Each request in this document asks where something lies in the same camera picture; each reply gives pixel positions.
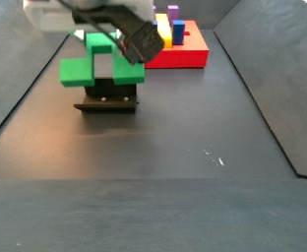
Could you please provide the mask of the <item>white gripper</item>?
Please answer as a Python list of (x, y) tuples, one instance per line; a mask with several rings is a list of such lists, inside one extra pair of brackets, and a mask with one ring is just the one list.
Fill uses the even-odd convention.
[[(153, 20), (153, 0), (62, 0), (82, 11), (97, 7), (125, 6), (144, 21)], [(33, 26), (43, 32), (94, 32), (89, 24), (74, 22), (71, 12), (57, 0), (23, 0), (23, 11)]]

